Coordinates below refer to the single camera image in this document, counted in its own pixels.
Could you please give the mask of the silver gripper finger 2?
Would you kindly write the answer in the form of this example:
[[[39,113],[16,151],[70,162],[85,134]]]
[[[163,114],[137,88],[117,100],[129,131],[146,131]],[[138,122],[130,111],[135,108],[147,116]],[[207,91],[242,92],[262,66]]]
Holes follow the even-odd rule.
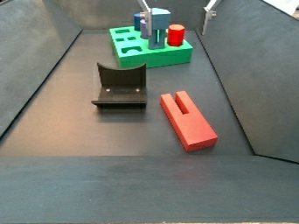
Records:
[[[203,7],[203,25],[202,25],[202,34],[206,34],[209,22],[213,18],[217,17],[217,7],[221,3],[221,0],[210,0],[209,4]]]
[[[142,14],[145,16],[145,19],[150,20],[151,18],[151,8],[149,7],[149,4],[146,0],[138,0],[139,6],[142,7]]]

